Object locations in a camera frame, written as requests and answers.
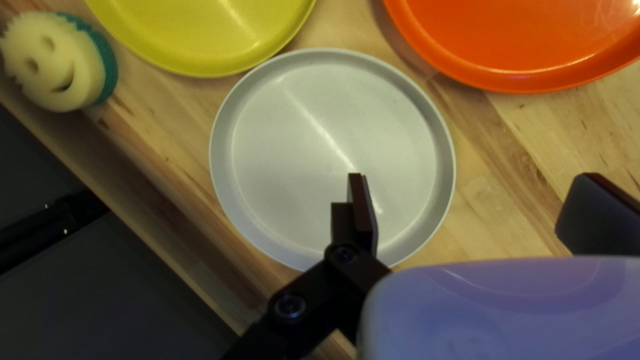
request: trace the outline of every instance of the wooden table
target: wooden table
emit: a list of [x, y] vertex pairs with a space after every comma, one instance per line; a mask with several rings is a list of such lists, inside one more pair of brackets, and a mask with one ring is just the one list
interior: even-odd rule
[[[27, 10], [75, 13], [100, 28], [82, 0], [0, 1], [5, 22]], [[243, 74], [170, 74], [109, 40], [120, 79], [104, 104], [71, 116], [47, 113], [6, 78], [0, 101], [242, 332], [269, 295], [297, 275], [238, 234], [209, 177], [213, 119]], [[638, 63], [560, 92], [484, 92], [419, 61], [380, 4], [369, 0], [318, 0], [283, 52], [320, 46], [360, 51], [399, 68], [431, 96], [451, 130], [458, 172], [451, 209], [432, 240], [397, 268], [568, 255], [554, 223], [581, 172], [600, 172], [640, 197]], [[334, 334], [315, 356], [348, 358], [353, 348]]]

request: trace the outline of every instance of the green scrubber side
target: green scrubber side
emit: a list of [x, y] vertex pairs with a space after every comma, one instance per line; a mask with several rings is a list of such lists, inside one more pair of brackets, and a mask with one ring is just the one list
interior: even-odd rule
[[113, 54], [109, 42], [102, 34], [93, 30], [91, 25], [84, 22], [82, 18], [65, 12], [56, 12], [56, 15], [62, 16], [67, 21], [74, 23], [76, 29], [86, 32], [91, 40], [93, 40], [93, 43], [100, 53], [100, 58], [102, 58], [105, 73], [104, 86], [102, 87], [100, 95], [98, 95], [98, 98], [93, 103], [99, 104], [105, 101], [111, 93], [113, 93], [113, 89], [116, 87], [116, 82], [118, 81], [118, 63], [116, 62], [116, 56]]

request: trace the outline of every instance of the orange plate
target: orange plate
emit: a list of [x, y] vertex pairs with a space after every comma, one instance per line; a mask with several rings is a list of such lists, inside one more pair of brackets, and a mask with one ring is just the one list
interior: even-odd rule
[[409, 44], [463, 83], [570, 88], [640, 58], [640, 0], [384, 0]]

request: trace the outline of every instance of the black metal frame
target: black metal frame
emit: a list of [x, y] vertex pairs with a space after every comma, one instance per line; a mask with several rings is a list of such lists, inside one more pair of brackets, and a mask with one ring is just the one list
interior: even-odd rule
[[348, 202], [331, 204], [324, 260], [275, 293], [223, 360], [300, 359], [339, 329], [355, 344], [369, 290], [390, 270], [376, 259], [378, 226], [367, 179], [349, 174]]
[[67, 195], [0, 229], [0, 274], [109, 211], [91, 191]]

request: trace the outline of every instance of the dark floor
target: dark floor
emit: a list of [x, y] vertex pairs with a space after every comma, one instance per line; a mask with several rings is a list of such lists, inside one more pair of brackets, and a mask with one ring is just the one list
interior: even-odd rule
[[[0, 108], [0, 228], [84, 185]], [[236, 335], [108, 213], [0, 275], [0, 359], [217, 359]]]

